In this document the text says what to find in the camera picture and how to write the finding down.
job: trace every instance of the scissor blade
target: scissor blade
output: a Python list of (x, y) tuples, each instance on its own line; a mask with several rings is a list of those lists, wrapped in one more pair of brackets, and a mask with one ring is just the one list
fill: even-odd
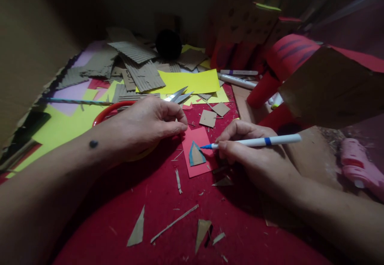
[(192, 92), (185, 93), (184, 95), (179, 96), (174, 102), (177, 104), (183, 103), (187, 98), (191, 96)]
[(188, 86), (178, 90), (177, 92), (173, 93), (171, 96), (164, 99), (165, 101), (174, 102), (183, 92), (188, 88)]

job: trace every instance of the pink glue gun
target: pink glue gun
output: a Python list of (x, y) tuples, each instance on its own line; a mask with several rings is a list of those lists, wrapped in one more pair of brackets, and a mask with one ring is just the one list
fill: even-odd
[(368, 160), (366, 149), (353, 138), (341, 142), (344, 175), (358, 188), (368, 188), (384, 202), (384, 175)]

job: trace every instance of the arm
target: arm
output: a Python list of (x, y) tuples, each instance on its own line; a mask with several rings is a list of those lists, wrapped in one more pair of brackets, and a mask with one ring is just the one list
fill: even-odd
[[(186, 129), (178, 104), (144, 98), (2, 184), (0, 263), (43, 264), (99, 176), (113, 163)], [(89, 146), (91, 140), (98, 141), (95, 148)]]
[(276, 136), (270, 128), (234, 120), (217, 138), (221, 158), (244, 165), (250, 180), (288, 207), (347, 256), (384, 263), (384, 206), (302, 177), (281, 146), (248, 148), (228, 140)]

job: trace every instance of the forearm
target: forearm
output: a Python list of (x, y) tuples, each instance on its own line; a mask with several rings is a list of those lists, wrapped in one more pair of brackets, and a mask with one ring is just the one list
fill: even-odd
[(41, 264), (94, 181), (108, 167), (92, 132), (56, 148), (0, 186), (2, 264)]
[(347, 256), (364, 263), (384, 262), (384, 206), (303, 179), (291, 208)]

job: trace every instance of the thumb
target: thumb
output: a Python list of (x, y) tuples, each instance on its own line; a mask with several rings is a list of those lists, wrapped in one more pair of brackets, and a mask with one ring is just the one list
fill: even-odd
[(187, 125), (181, 122), (171, 121), (163, 122), (161, 132), (161, 138), (175, 136), (187, 130)]
[(228, 160), (240, 162), (244, 166), (251, 166), (254, 163), (255, 154), (257, 154), (255, 149), (234, 141), (220, 141), (219, 150)]

